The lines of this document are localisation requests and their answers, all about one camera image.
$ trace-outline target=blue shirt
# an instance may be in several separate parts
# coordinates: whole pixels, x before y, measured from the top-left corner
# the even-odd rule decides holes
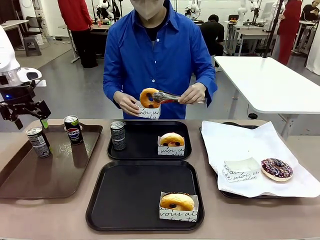
[[[216,72],[211,63],[200,28],[169,5],[166,24],[151,42],[133,10],[112,25],[108,32],[104,56],[103,91],[112,101],[116,91],[139,100],[146,88],[182,95],[190,84],[206,86],[207,105],[217,90]],[[185,119],[186,105],[161,105],[160,119]],[[124,119],[136,117],[123,113]]]

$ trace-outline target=glazed donut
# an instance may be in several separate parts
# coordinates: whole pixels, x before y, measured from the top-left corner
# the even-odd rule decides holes
[[[160,206],[165,209],[192,211],[195,207],[195,202],[187,194],[169,193],[161,198]]]
[[[147,109],[157,109],[160,107],[160,103],[156,102],[155,100],[150,101],[149,98],[152,98],[153,93],[159,92],[155,88],[146,88],[143,89],[140,93],[140,103],[142,106],[144,106]]]
[[[267,158],[261,162],[262,172],[277,182],[288,181],[293,174],[292,168],[285,162],[276,158]]]
[[[185,145],[185,140],[179,134],[169,132],[160,138],[160,145],[168,147],[179,147]]]

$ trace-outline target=stool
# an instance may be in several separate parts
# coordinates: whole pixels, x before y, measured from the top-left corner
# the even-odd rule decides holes
[[[41,56],[41,50],[37,43],[37,40],[34,36],[28,36],[23,38],[24,48],[25,48],[25,54],[27,57],[32,56],[33,54],[36,54],[37,56]]]

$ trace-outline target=pepsi logo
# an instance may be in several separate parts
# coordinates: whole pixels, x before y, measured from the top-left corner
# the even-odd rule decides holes
[[[80,131],[77,128],[69,128],[67,130],[67,133],[68,133],[70,138],[76,139],[77,137],[79,137]]]

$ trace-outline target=white face mask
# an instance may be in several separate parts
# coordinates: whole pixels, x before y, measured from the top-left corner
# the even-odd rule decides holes
[[[165,0],[130,0],[130,2],[141,17],[149,20],[161,10]]]

